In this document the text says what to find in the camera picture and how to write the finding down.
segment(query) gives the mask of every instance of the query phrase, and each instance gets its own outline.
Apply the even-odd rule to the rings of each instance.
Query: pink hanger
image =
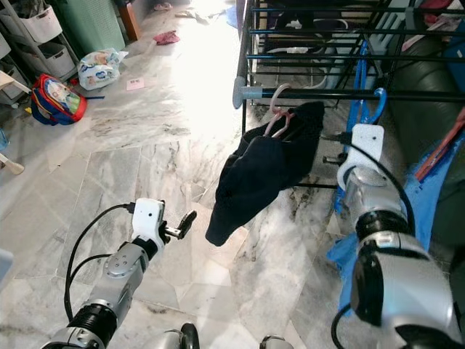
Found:
[[[290,84],[282,84],[281,86],[279,86],[275,93],[273,94],[273,97],[271,98],[271,102],[270,102],[270,111],[272,113],[274,113],[275,115],[271,118],[269,124],[268,124],[268,127],[267,129],[265,130],[264,132],[264,136],[268,136],[268,134],[270,133],[271,131],[271,128],[273,127],[273,125],[275,124],[276,121],[278,121],[279,119],[281,119],[283,116],[286,117],[286,124],[284,125],[284,127],[280,130],[278,130],[272,137],[273,138],[278,138],[279,136],[281,136],[289,127],[289,122],[291,121],[291,119],[295,116],[294,113],[289,113],[288,111],[283,111],[281,108],[279,107],[275,107],[275,104],[276,104],[276,99],[278,98],[278,96],[280,95],[280,93],[282,91],[284,91],[285,89],[288,89],[290,88],[291,85]]]

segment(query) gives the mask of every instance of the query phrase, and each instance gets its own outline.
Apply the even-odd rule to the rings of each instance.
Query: plastic bag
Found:
[[[128,52],[115,49],[89,53],[79,62],[79,83],[89,91],[111,84],[119,78],[119,65],[127,55]]]

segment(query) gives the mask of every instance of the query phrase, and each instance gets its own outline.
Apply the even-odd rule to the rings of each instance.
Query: drying rack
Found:
[[[419,14],[465,16],[465,11],[421,9],[416,7],[419,2],[419,0],[332,0],[328,6],[281,7],[274,5],[276,1],[272,0],[246,0],[240,34],[238,72],[232,97],[235,108],[242,107],[242,133],[246,131],[248,101],[271,98],[277,89],[277,87],[258,86],[256,84],[258,76],[305,75],[319,76],[319,79],[321,76],[327,76],[328,79],[331,76],[331,84],[325,88],[286,89],[280,94],[280,98],[289,100],[335,100],[336,104],[340,100],[377,100],[374,90],[383,87],[387,91],[389,100],[463,102],[465,100],[463,92],[400,91],[392,88],[395,72],[419,61],[465,63],[465,58],[442,57],[441,53],[446,49],[424,56],[402,55],[405,39],[415,35],[459,37],[458,42],[449,45],[447,49],[465,42],[464,32],[417,29],[415,25],[415,18]],[[334,20],[335,14],[344,13],[343,20],[356,20],[357,25],[352,28],[331,29],[273,28],[272,23],[276,20],[277,14],[285,12],[319,13],[323,15],[318,19],[327,20]],[[289,42],[290,37],[293,41],[303,43],[302,46],[321,49],[317,52],[309,50],[307,53],[269,53],[267,48],[279,45],[280,42],[283,45],[284,42]],[[394,41],[394,54],[388,54],[387,48],[379,45],[387,38],[389,41],[397,40]],[[363,41],[368,42],[369,50],[366,56],[361,56],[359,53]],[[367,79],[376,81],[376,86],[369,89],[352,89],[347,87],[347,82],[355,76],[354,68],[361,58],[370,63],[371,69],[368,71]],[[280,68],[286,68],[286,71],[280,71]],[[292,72],[292,69],[298,68],[301,69],[300,72]],[[311,69],[302,73],[302,68]],[[336,188],[335,185],[306,183],[297,186]]]

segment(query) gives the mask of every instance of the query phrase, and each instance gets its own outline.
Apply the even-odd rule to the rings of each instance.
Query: dark blue garment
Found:
[[[223,245],[234,230],[271,204],[280,190],[298,184],[310,173],[323,129],[324,104],[305,103],[289,112],[296,115],[280,138],[264,137],[267,125],[252,129],[226,160],[206,232],[212,244]],[[270,134],[284,124],[281,118]]]
[[[416,222],[415,237],[427,251],[431,240],[434,213],[441,187],[448,173],[450,163],[464,139],[465,137],[462,135],[444,155],[440,163],[431,170],[424,181],[419,183],[415,177],[415,172],[427,159],[427,156],[425,156],[420,164],[408,175],[407,183],[405,184],[405,193],[412,204]],[[338,240],[326,254],[326,257],[330,261],[335,262],[340,270],[342,290],[339,297],[339,309],[350,302],[352,272],[357,259],[357,243],[357,235],[351,233],[345,238]]]

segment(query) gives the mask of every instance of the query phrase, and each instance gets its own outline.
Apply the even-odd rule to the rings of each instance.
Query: pink paper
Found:
[[[126,91],[134,91],[135,89],[143,89],[144,87],[144,78],[128,80],[126,83]]]

